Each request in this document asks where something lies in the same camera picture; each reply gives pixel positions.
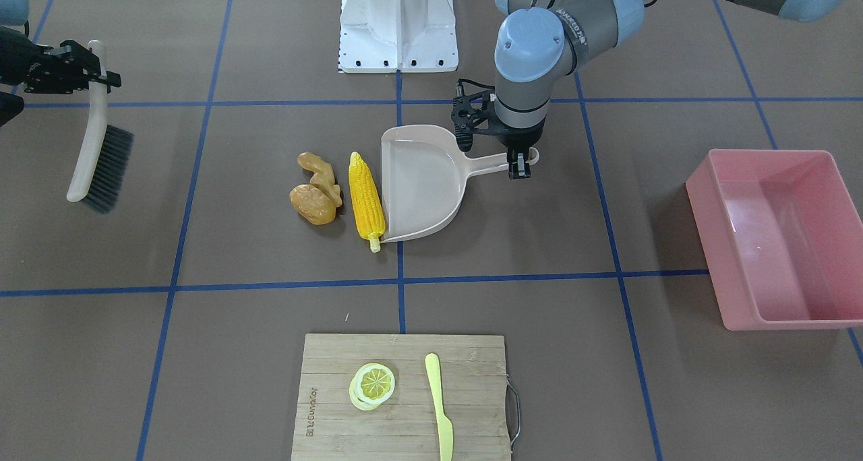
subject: yellow plastic knife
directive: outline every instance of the yellow plastic knife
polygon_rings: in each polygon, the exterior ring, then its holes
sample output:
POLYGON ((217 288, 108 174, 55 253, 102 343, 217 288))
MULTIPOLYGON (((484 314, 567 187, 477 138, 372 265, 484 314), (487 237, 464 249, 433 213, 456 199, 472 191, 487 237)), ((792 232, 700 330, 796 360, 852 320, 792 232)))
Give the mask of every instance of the yellow plastic knife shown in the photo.
POLYGON ((438 420, 440 461, 452 461, 452 421, 444 415, 444 388, 440 382, 440 359, 434 353, 425 356, 425 374, 429 377, 434 414, 438 420))

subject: cutting board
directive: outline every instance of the cutting board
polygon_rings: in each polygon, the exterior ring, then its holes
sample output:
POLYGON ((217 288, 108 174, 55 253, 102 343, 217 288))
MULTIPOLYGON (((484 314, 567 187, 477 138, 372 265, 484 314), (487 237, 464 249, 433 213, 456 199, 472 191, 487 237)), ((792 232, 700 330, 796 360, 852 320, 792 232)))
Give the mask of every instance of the cutting board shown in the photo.
POLYGON ((440 357, 453 461, 511 461, 503 337, 347 334, 305 336, 292 461, 440 461, 428 353, 440 357), (348 386, 369 362, 391 368, 396 387, 363 412, 348 386))

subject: dustpan handle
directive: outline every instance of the dustpan handle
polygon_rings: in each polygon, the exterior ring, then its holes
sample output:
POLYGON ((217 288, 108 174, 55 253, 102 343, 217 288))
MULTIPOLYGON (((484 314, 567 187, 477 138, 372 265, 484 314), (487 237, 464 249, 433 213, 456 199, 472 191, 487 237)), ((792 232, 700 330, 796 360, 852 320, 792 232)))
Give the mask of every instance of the dustpan handle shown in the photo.
MULTIPOLYGON (((539 161, 539 150, 531 148, 528 154, 527 164, 533 166, 539 161)), ((488 175, 498 171, 506 171, 509 163, 506 162, 506 153, 492 154, 481 158, 471 158, 468 161, 468 178, 471 176, 488 175)))

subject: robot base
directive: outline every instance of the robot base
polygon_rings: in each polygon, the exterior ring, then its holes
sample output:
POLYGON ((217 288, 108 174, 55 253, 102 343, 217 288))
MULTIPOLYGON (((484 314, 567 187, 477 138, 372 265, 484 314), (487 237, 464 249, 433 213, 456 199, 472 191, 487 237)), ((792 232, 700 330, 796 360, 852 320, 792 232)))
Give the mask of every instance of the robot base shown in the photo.
POLYGON ((342 0, 339 71, 454 71, 452 0, 342 0))

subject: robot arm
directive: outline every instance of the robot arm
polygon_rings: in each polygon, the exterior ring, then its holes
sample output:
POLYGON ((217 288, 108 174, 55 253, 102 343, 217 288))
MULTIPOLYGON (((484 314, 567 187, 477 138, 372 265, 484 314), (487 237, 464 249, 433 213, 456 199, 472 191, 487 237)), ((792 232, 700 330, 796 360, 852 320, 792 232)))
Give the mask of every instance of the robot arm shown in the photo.
MULTIPOLYGON (((494 1, 508 15, 494 49, 494 86, 480 84, 481 92, 466 95, 465 83, 476 83, 459 80, 451 117, 460 150, 471 149, 475 133, 496 135, 508 150, 509 177, 529 178, 527 153, 542 136, 554 82, 635 34, 656 0, 494 1), (480 107, 471 104, 477 99, 480 107)), ((811 22, 843 0, 728 1, 811 22)))
MULTIPOLYGON (((28 0, 0 0, 0 25, 26 25, 28 10, 28 0)), ((121 85, 118 74, 102 74, 99 58, 76 41, 63 41, 54 49, 0 26, 0 84, 24 84, 27 93, 71 94, 89 88, 90 82, 105 84, 108 92, 121 85)), ((22 110, 24 99, 0 92, 0 126, 22 110)))

